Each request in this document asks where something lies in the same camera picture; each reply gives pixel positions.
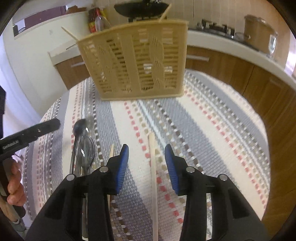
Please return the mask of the person's left hand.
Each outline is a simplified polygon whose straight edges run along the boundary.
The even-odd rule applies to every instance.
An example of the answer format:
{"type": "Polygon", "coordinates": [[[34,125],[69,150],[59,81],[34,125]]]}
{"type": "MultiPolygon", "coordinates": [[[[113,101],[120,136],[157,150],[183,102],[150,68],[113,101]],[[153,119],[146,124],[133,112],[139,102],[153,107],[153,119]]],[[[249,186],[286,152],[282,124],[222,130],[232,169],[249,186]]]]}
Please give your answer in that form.
{"type": "Polygon", "coordinates": [[[10,205],[23,206],[26,202],[26,195],[21,183],[22,174],[18,163],[14,159],[12,159],[11,173],[12,175],[8,184],[10,195],[7,197],[7,202],[10,205]]]}

